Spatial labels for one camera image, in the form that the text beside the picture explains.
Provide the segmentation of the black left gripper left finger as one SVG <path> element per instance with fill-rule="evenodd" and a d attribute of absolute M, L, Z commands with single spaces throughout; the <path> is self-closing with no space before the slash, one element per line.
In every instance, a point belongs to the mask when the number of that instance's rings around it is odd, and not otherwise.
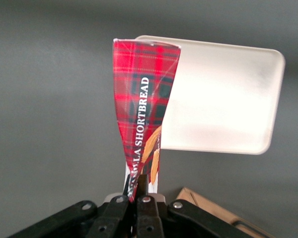
<path fill-rule="evenodd" d="M 128 238 L 130 236 L 129 199 L 127 185 L 123 192 L 112 193 L 98 208 L 97 217 L 87 234 L 88 238 Z"/>

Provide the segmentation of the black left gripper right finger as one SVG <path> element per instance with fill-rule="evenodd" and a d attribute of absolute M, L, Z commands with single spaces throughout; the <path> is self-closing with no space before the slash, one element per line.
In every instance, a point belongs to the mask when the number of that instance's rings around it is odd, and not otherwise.
<path fill-rule="evenodd" d="M 137 204 L 137 237 L 138 238 L 163 238 L 163 227 L 159 217 L 157 202 L 149 195 L 148 175 L 140 175 L 136 192 Z"/>

